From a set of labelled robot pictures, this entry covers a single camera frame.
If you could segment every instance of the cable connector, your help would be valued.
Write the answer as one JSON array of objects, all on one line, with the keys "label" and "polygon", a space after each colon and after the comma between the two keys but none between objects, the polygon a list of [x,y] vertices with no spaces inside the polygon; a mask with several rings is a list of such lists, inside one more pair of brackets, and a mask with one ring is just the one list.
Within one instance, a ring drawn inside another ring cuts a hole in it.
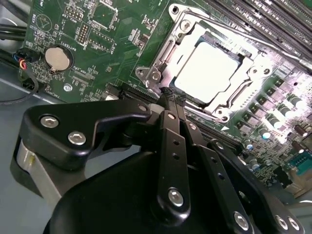
[{"label": "cable connector", "polygon": [[25,62],[32,63],[40,60],[42,54],[38,51],[34,51],[28,48],[21,48],[13,54],[13,57],[15,60],[24,59]]}]

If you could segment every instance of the capacitor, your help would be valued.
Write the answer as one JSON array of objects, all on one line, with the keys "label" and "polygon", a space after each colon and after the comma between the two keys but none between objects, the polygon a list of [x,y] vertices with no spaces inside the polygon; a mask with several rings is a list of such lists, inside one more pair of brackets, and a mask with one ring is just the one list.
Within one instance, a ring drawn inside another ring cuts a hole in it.
[{"label": "capacitor", "polygon": [[246,167],[248,168],[248,170],[249,170],[250,172],[253,172],[253,169],[252,169],[251,165],[246,164]]},{"label": "capacitor", "polygon": [[304,152],[304,148],[297,141],[293,141],[292,146],[299,154]]},{"label": "capacitor", "polygon": [[269,159],[265,160],[265,165],[267,165],[267,166],[271,166],[271,165],[272,165],[271,160],[269,160]]},{"label": "capacitor", "polygon": [[265,128],[259,129],[258,132],[259,132],[260,136],[265,140],[267,140],[271,137],[271,133],[269,133],[269,131]]},{"label": "capacitor", "polygon": [[244,145],[245,145],[247,150],[252,150],[254,148],[254,146],[250,140],[245,140]]},{"label": "capacitor", "polygon": [[292,105],[294,105],[296,108],[302,108],[304,107],[306,104],[304,103],[303,100],[301,100],[300,98],[298,98],[297,96],[293,97],[290,99],[290,102]]},{"label": "capacitor", "polygon": [[283,107],[280,110],[280,113],[282,113],[283,116],[285,116],[286,118],[291,118],[293,117],[293,111],[291,111],[288,107]]},{"label": "capacitor", "polygon": [[259,165],[257,159],[252,159],[252,160],[250,160],[250,161],[249,161],[249,165],[251,166],[251,168],[252,168],[253,170],[256,170],[256,169],[258,169],[258,168],[260,167],[260,165]]},{"label": "capacitor", "polygon": [[294,127],[294,130],[302,137],[306,137],[308,135],[308,132],[304,130],[300,125],[296,125]]},{"label": "capacitor", "polygon": [[279,129],[283,126],[282,122],[279,121],[276,117],[272,117],[270,120],[269,120],[270,124],[276,128],[276,129]]}]

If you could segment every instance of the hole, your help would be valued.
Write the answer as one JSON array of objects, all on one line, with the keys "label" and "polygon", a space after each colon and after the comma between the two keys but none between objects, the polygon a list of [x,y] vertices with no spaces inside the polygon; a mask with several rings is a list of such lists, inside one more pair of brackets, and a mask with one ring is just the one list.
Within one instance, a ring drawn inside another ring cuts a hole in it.
[{"label": "hole", "polygon": [[172,157],[174,157],[175,160],[179,160],[180,159],[179,155],[177,155],[176,153],[173,153]]},{"label": "hole", "polygon": [[178,12],[179,12],[179,8],[176,7],[176,6],[174,6],[174,7],[172,8],[172,13],[176,15]]},{"label": "hole", "polygon": [[267,75],[267,74],[269,74],[270,73],[270,70],[267,68],[267,69],[264,69],[264,71],[263,71],[263,74],[265,74],[265,75]]},{"label": "hole", "polygon": [[221,173],[218,173],[218,177],[219,177],[220,179],[222,179],[222,180],[225,180],[223,174],[221,174]]},{"label": "hole", "polygon": [[218,161],[214,157],[211,157],[210,159],[211,159],[212,162],[218,163]]}]

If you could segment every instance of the microchip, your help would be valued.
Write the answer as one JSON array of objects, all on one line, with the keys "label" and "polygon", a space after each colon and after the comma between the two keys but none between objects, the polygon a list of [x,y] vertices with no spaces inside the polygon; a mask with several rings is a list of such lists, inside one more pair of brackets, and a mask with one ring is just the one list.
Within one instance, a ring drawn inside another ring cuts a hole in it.
[{"label": "microchip", "polygon": [[259,120],[256,119],[255,117],[252,117],[250,114],[246,114],[244,116],[244,120],[251,126],[255,126],[259,123]]},{"label": "microchip", "polygon": [[281,145],[276,145],[274,148],[273,148],[273,150],[275,150],[275,151],[279,151],[279,150],[281,150],[282,149],[282,146]]},{"label": "microchip", "polygon": [[242,122],[239,122],[239,123],[237,124],[237,127],[238,127],[239,130],[241,130],[241,131],[244,132],[244,133],[248,133],[248,132],[250,132],[250,130],[251,130],[250,127],[248,127],[246,124],[244,124],[244,123],[242,123]]},{"label": "microchip", "polygon": [[312,114],[307,117],[308,120],[312,121]]},{"label": "microchip", "polygon": [[260,105],[263,106],[265,109],[270,110],[272,108],[275,108],[275,104],[267,100],[265,97],[262,97],[258,100]]},{"label": "microchip", "polygon": [[275,89],[270,89],[267,94],[273,98],[275,101],[280,101],[284,98],[284,96],[279,92],[276,91]]},{"label": "microchip", "polygon": [[143,34],[141,37],[140,37],[140,41],[143,42],[143,43],[147,43],[149,37],[145,34]]},{"label": "microchip", "polygon": [[291,86],[290,84],[286,83],[286,82],[282,83],[282,84],[279,86],[279,88],[280,88],[281,90],[283,90],[284,92],[286,92],[286,93],[290,92],[290,91],[293,89],[292,86]]}]

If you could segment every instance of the screw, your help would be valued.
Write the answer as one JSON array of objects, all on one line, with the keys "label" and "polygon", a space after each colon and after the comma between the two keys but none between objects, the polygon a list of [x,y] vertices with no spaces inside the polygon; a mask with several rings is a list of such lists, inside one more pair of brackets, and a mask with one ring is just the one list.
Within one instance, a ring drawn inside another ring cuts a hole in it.
[{"label": "screw", "polygon": [[275,219],[283,229],[288,230],[287,223],[280,216],[276,215]]},{"label": "screw", "polygon": [[234,212],[234,219],[235,222],[241,227],[244,231],[247,231],[249,229],[249,224],[244,216],[242,216],[239,212]]},{"label": "screw", "polygon": [[153,76],[152,77],[153,77],[154,80],[158,80],[160,78],[160,75],[159,75],[158,72],[153,72]]},{"label": "screw", "polygon": [[68,135],[68,140],[74,145],[83,145],[87,139],[81,132],[72,132]]},{"label": "screw", "polygon": [[216,145],[217,145],[217,147],[219,147],[221,150],[224,150],[223,145],[221,145],[221,143],[217,142]]},{"label": "screw", "polygon": [[141,105],[139,105],[138,107],[139,107],[139,109],[140,109],[140,110],[142,110],[142,111],[147,111],[147,109],[146,109],[146,107],[145,107],[145,106],[141,106]]},{"label": "screw", "polygon": [[41,118],[40,123],[46,128],[56,128],[59,125],[59,121],[52,116]]},{"label": "screw", "polygon": [[73,90],[73,87],[72,87],[70,84],[64,84],[63,89],[64,89],[66,92],[70,92],[70,91]]},{"label": "screw", "polygon": [[172,115],[172,114],[168,114],[168,116],[169,116],[170,119],[176,119],[176,117],[174,115]]},{"label": "screw", "polygon": [[296,221],[294,221],[292,218],[288,217],[289,222],[291,223],[292,227],[295,228],[297,231],[299,231],[300,227],[299,225],[296,223]]},{"label": "screw", "polygon": [[168,198],[174,204],[175,206],[182,206],[183,205],[183,196],[182,194],[176,190],[176,189],[171,189],[168,192]]},{"label": "screw", "polygon": [[185,33],[189,31],[190,26],[191,26],[191,22],[187,19],[183,20],[180,24],[181,30]]},{"label": "screw", "polygon": [[190,123],[190,127],[191,127],[193,130],[196,130],[196,129],[197,129],[197,128],[196,128],[196,125],[193,124],[193,123]]}]

